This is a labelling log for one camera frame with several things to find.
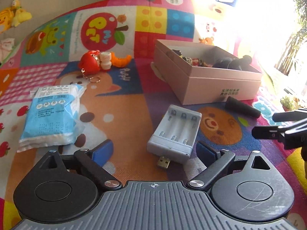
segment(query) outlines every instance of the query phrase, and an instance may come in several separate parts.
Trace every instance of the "triangular cutout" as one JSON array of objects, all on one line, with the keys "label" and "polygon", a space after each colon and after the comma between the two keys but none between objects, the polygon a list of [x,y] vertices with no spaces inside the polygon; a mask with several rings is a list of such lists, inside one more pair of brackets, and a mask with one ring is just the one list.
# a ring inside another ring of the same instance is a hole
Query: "triangular cutout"
[{"label": "triangular cutout", "polygon": [[56,169],[57,168],[57,164],[56,164],[56,160],[54,159],[54,156],[49,156],[44,163],[42,164],[42,166],[40,167],[42,170],[46,170],[46,169]]},{"label": "triangular cutout", "polygon": [[270,167],[268,164],[262,159],[261,156],[256,156],[254,158],[253,165],[251,166],[253,169],[257,170],[269,170]]}]

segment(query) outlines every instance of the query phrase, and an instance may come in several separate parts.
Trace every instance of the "usb connector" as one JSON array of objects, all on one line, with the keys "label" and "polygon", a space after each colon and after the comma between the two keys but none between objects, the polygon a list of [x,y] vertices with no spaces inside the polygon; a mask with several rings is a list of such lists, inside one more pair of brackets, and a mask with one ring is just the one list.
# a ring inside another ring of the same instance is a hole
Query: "usb connector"
[{"label": "usb connector", "polygon": [[168,158],[165,158],[164,156],[161,156],[158,160],[158,166],[167,169],[169,166],[170,160]]}]

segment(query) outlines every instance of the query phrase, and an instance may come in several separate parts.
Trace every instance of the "toy keychain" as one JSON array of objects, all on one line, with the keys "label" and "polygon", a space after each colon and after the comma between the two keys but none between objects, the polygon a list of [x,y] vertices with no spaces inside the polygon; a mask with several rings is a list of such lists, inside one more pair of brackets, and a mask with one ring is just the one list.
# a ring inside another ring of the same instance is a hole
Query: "toy keychain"
[{"label": "toy keychain", "polygon": [[131,55],[127,55],[126,58],[117,58],[113,52],[92,50],[81,57],[78,67],[81,69],[83,78],[89,80],[91,83],[98,83],[100,82],[99,77],[88,77],[88,75],[95,75],[99,71],[107,72],[111,69],[112,65],[125,67],[130,63],[131,59]]}]

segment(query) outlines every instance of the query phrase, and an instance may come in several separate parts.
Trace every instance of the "gray ribbed platform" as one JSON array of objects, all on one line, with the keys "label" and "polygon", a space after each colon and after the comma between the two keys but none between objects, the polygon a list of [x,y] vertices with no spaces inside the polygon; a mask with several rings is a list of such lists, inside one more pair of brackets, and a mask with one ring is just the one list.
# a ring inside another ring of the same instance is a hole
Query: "gray ribbed platform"
[{"label": "gray ribbed platform", "polygon": [[184,188],[181,182],[128,182],[106,192],[87,215],[67,223],[40,224],[23,220],[16,230],[288,230],[286,220],[249,224],[218,211],[207,195]]}]

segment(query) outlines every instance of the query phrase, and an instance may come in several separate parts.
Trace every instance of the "white battery charger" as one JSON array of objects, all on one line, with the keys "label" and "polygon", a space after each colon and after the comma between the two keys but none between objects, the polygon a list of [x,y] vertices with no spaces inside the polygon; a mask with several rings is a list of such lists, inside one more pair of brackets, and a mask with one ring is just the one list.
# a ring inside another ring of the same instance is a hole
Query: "white battery charger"
[{"label": "white battery charger", "polygon": [[169,161],[184,164],[191,156],[200,122],[201,113],[170,105],[149,139],[147,151],[160,156],[159,161],[166,164],[159,166],[164,168]]}]

